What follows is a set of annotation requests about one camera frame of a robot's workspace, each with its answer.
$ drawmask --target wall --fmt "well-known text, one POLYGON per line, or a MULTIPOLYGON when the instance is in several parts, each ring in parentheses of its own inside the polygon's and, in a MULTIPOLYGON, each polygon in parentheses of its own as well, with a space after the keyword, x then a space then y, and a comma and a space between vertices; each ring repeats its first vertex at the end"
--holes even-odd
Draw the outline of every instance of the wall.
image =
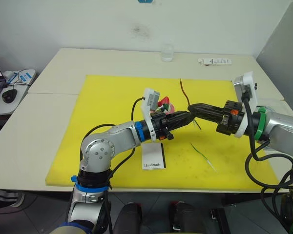
POLYGON ((60 47, 259 54, 291 0, 0 0, 0 68, 39 72, 60 47))
POLYGON ((257 62, 293 110, 293 2, 257 62))

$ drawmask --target gray floor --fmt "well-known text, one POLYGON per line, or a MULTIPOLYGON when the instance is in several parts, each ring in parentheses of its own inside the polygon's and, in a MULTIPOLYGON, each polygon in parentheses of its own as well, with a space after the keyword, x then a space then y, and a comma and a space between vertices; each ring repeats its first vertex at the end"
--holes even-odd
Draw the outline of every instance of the gray floor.
MULTIPOLYGON (((26 195, 23 206, 34 195, 26 195)), ((142 234, 169 232, 167 208, 171 201, 185 201, 202 212, 208 234, 219 234, 218 225, 209 216, 210 208, 222 207, 218 194, 195 193, 110 193, 113 224, 119 211, 128 202, 138 202, 143 209, 142 234)), ((47 234, 64 222, 67 202, 38 197, 26 210, 15 214, 0 215, 0 234, 47 234)), ((0 212, 20 208, 2 208, 0 212)), ((285 234, 281 225, 266 211, 260 200, 225 207, 232 234, 285 234)))

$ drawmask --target red object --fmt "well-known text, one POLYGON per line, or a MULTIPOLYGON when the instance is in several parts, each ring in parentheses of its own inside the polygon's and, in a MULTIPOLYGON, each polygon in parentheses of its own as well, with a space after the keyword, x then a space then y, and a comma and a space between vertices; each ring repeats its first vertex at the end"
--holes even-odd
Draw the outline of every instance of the red object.
POLYGON ((237 116, 239 114, 239 111, 238 110, 232 110, 232 111, 230 111, 230 114, 232 114, 234 116, 237 116))
POLYGON ((157 103, 157 106, 160 107, 160 106, 162 106, 163 104, 169 104, 169 98, 168 98, 168 97, 164 97, 162 100, 160 100, 160 101, 157 103))

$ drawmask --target computer mouse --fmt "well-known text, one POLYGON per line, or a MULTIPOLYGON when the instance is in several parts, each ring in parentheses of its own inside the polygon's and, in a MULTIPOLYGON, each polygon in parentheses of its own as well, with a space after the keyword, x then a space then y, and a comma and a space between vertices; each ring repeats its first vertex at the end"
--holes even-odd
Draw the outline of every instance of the computer mouse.
POLYGON ((9 89, 2 94, 2 100, 5 103, 11 103, 15 99, 17 93, 18 91, 16 89, 9 89))

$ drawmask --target green ring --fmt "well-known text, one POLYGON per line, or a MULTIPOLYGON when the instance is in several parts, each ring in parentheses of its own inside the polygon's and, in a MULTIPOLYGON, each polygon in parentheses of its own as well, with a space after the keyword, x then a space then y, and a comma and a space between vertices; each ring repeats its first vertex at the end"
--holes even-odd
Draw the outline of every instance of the green ring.
POLYGON ((258 123, 258 127, 257 127, 257 131, 255 133, 255 140, 259 140, 260 136, 263 134, 264 131, 264 127, 265 127, 265 122, 266 122, 266 110, 263 107, 260 107, 258 109, 258 112, 260 113, 260 118, 259 118, 259 123, 258 123))

